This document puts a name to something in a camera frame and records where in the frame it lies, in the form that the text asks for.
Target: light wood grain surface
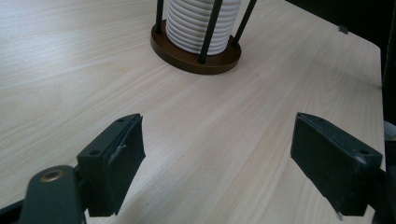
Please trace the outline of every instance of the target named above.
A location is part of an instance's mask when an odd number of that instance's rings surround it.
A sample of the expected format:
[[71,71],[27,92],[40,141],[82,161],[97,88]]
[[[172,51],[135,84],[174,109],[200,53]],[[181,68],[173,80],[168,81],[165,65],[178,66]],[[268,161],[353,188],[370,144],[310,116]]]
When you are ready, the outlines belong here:
[[383,152],[379,48],[263,0],[235,69],[197,76],[152,50],[155,9],[0,1],[0,206],[22,199],[35,173],[76,165],[113,120],[141,113],[147,157],[119,215],[89,223],[341,223],[290,158],[294,117],[323,117]]

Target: wooden table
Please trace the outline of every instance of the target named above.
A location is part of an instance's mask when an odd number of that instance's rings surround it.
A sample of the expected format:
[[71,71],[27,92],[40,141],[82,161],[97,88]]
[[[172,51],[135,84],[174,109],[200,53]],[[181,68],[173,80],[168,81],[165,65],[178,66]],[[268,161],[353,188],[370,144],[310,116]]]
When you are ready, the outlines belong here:
[[152,50],[155,9],[0,2],[0,206],[22,199],[35,173],[76,165],[113,120],[141,113],[147,157],[120,214],[89,223],[341,223],[290,158],[294,118],[323,117],[383,152],[378,47],[264,0],[235,69],[197,76]]

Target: wooden base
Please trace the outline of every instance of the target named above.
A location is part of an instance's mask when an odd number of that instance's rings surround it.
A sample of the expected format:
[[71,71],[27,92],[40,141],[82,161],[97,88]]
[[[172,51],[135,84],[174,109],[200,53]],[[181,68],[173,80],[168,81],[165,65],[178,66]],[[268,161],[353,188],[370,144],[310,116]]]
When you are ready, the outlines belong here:
[[166,21],[163,21],[161,34],[155,33],[155,25],[152,27],[151,46],[158,56],[181,70],[201,75],[221,74],[234,68],[241,57],[241,47],[239,44],[231,45],[233,36],[230,35],[227,48],[222,53],[207,56],[205,63],[199,63],[198,54],[180,49],[168,39],[165,26]]

